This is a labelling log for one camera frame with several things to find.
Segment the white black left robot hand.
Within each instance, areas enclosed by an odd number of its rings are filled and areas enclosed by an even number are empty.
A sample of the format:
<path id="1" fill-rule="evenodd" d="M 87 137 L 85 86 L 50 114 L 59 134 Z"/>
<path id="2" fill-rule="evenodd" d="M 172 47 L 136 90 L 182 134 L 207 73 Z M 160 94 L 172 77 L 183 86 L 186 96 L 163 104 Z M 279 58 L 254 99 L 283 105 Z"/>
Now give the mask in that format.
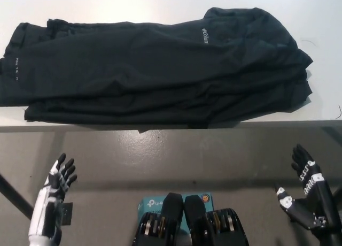
<path id="1" fill-rule="evenodd" d="M 74 158 L 71 158 L 67 162 L 65 160 L 66 154 L 62 153 L 48 172 L 48 176 L 42 187 L 48 193 L 48 198 L 61 203 L 65 200 L 71 184 L 77 180 Z"/>

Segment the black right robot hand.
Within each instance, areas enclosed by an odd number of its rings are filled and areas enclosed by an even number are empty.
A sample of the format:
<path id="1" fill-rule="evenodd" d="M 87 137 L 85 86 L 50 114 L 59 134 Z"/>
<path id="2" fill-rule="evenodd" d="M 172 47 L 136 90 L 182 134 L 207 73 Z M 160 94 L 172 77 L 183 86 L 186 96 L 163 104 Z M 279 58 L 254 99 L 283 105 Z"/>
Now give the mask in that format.
<path id="1" fill-rule="evenodd" d="M 315 213 L 318 199 L 314 193 L 315 187 L 325 181 L 321 168 L 300 144 L 293 148 L 291 167 L 302 185 L 305 198 L 295 199 L 282 186 L 276 184 L 275 192 L 280 207 L 291 221 L 307 230 L 321 227 L 322 222 L 319 221 L 319 215 Z"/>

